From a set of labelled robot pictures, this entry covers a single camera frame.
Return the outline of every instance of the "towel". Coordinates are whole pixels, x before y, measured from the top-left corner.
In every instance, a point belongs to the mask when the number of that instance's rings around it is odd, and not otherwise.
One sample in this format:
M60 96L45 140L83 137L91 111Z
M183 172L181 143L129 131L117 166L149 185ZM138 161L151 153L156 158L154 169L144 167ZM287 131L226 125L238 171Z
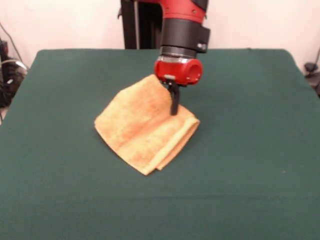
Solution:
M170 115L171 95L155 75L121 90L95 119L105 143L143 175L162 170L183 149L200 121L179 105Z

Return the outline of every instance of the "green tablecloth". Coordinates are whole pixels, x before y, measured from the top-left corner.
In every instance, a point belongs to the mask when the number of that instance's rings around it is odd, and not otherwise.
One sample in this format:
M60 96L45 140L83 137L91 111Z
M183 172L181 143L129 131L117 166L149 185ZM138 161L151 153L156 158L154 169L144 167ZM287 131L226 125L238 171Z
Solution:
M1 240L319 240L320 101L284 50L210 50L200 120L145 177L94 120L157 50L41 51L0 127Z

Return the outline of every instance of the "white wall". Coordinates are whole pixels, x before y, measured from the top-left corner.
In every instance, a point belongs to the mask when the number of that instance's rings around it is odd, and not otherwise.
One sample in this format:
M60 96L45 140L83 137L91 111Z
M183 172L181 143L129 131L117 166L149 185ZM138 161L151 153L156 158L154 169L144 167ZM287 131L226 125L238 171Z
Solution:
M123 48L119 8L120 0L0 0L0 20L30 65L41 49ZM320 47L319 13L320 0L210 0L209 47L284 48L302 69Z
M0 0L0 21L30 66L41 49L124 48L119 9L120 0Z

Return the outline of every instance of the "green felt surface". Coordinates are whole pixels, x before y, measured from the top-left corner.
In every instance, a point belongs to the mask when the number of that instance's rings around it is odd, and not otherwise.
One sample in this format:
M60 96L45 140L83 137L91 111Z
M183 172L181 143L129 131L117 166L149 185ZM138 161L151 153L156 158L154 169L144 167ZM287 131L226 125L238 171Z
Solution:
M41 51L0 127L1 240L319 240L320 101L284 50L210 50L201 124L145 177L94 120L157 50Z

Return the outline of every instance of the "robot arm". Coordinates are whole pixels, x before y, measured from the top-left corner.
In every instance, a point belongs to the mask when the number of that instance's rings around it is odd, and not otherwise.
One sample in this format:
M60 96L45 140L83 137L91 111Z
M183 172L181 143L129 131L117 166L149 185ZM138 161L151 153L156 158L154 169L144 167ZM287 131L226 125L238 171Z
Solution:
M156 76L172 95L171 114L178 112L179 87L195 85L203 74L198 53L206 53L210 29L203 27L209 0L131 0L160 4L163 26Z

